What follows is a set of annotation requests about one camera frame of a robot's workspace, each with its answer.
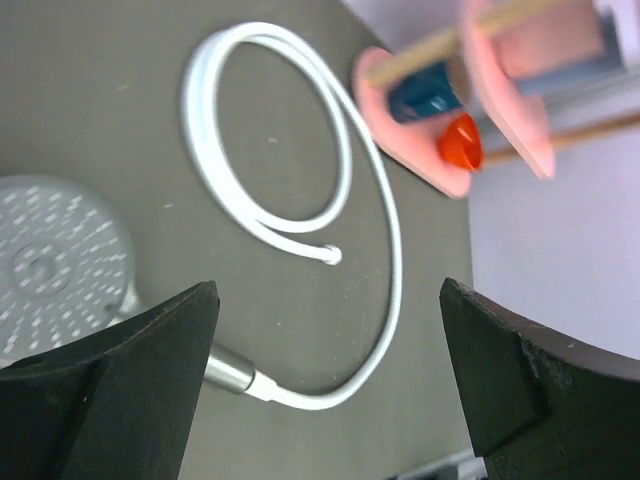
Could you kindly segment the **grey shower head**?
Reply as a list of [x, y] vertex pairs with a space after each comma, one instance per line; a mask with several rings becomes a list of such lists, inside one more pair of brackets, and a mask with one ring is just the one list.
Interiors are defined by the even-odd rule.
[[124, 222], [91, 191], [1, 180], [1, 364], [58, 349], [153, 308]]

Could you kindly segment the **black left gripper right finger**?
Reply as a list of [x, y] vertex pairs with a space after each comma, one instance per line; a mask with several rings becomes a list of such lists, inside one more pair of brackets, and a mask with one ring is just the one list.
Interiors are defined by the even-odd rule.
[[439, 300], [472, 448], [489, 478], [638, 478], [638, 360], [452, 278]]

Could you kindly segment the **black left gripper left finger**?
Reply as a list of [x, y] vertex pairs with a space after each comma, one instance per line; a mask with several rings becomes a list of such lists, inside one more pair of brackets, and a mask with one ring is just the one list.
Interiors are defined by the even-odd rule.
[[201, 282], [2, 369], [2, 478], [177, 478], [219, 306]]

